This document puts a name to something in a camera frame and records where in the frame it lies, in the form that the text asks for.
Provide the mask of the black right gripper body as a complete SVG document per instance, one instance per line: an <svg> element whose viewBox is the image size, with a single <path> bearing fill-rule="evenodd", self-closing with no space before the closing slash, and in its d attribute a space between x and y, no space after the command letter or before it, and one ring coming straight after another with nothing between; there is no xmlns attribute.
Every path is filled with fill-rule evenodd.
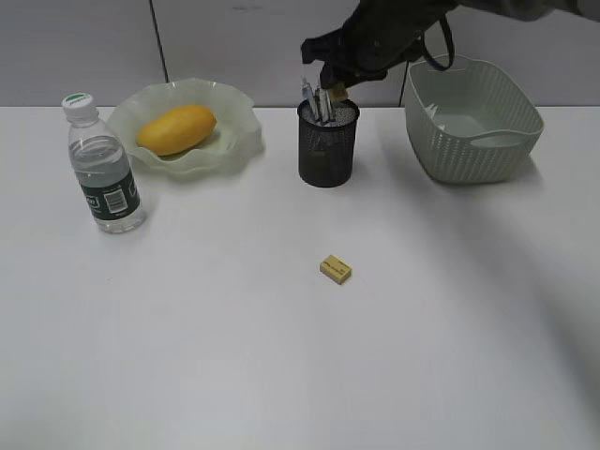
<svg viewBox="0 0 600 450"><path fill-rule="evenodd" d="M447 0L361 1L341 27L304 40L302 63L323 62L320 82L325 89L381 81L389 69L420 58L446 71L456 54L446 14L457 6L456 1ZM446 64L438 62L425 43L426 31L435 24L445 39Z"/></svg>

